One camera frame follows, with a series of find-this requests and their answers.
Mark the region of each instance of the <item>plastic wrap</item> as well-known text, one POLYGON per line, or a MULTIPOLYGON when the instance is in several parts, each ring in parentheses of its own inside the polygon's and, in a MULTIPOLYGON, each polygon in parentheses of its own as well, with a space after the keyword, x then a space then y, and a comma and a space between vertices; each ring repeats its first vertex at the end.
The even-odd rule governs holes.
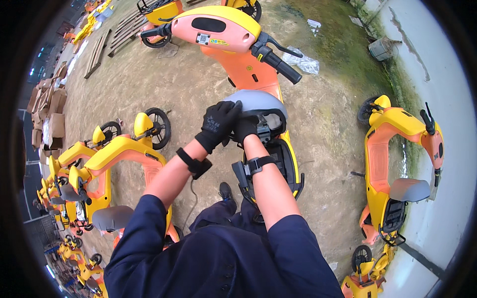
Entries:
POLYGON ((303 58, 298 58, 288 53, 284 53, 282 60, 285 61, 288 65, 297 65, 304 72, 318 74, 320 71, 320 63, 308 56, 305 56, 300 50, 289 46, 287 49, 292 50, 295 53, 302 54, 303 58))

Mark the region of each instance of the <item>bucket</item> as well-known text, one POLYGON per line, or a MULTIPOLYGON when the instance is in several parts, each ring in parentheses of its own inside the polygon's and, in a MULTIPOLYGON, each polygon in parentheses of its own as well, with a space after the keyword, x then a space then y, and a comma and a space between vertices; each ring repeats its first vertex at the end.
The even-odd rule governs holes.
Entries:
POLYGON ((383 61, 394 56, 392 40, 386 36, 371 43, 368 49, 371 56, 377 61, 383 61))

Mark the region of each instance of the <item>white wall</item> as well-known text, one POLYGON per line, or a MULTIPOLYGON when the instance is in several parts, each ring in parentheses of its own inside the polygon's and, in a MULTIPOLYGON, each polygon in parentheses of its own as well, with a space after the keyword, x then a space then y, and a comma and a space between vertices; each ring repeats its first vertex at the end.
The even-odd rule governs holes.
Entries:
MULTIPOLYGON (((368 0, 367 4, 374 7, 375 2, 378 1, 368 0)), ((424 102, 429 103, 432 115, 442 128, 445 148, 436 200, 410 206, 402 232, 409 246, 445 269, 466 227, 476 189, 474 106, 457 55, 427 8, 418 0, 388 0, 383 5, 378 16, 385 34, 400 41, 403 37, 391 22, 393 16, 389 8, 394 10, 422 63, 404 43, 398 46, 396 59, 415 86, 422 106, 424 102)), ((425 155, 420 159, 420 174, 416 178, 430 182, 432 174, 432 165, 425 155)), ((386 279, 381 297, 423 297, 437 281, 402 250, 391 263, 386 279)))

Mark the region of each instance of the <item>hand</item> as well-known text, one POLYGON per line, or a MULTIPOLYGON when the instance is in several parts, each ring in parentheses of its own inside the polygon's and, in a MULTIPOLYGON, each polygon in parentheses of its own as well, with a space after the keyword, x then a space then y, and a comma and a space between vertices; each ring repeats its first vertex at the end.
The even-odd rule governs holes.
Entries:
POLYGON ((234 126, 234 135, 235 135, 234 141, 242 144, 243 146, 243 140, 245 139, 246 136, 250 134, 255 134, 258 136, 258 133, 257 133, 258 123, 259 123, 258 118, 254 116, 239 119, 234 126))
POLYGON ((196 140, 207 153, 212 154, 212 150, 228 137, 241 111, 241 101, 219 102, 207 108, 202 131, 196 135, 196 140))

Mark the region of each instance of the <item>cable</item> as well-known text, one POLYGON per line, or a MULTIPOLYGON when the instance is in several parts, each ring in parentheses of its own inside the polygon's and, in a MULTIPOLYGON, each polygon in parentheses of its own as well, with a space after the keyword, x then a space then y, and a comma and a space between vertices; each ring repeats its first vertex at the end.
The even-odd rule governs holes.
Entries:
POLYGON ((194 180, 192 179, 192 180, 190 181, 190 191, 196 196, 196 202, 195 202, 194 205, 192 206, 192 209, 190 210, 189 214, 188 214, 187 217, 186 217, 186 220, 184 221, 184 225, 182 226, 182 233, 184 233, 184 231, 185 231, 187 221, 189 220, 189 217, 190 217, 190 215, 192 214, 192 211, 194 211, 194 209, 195 209, 196 206, 197 206, 197 203, 199 202, 199 197, 197 196, 197 194, 194 192, 194 189, 192 188, 192 183, 193 183, 193 182, 194 182, 194 180))

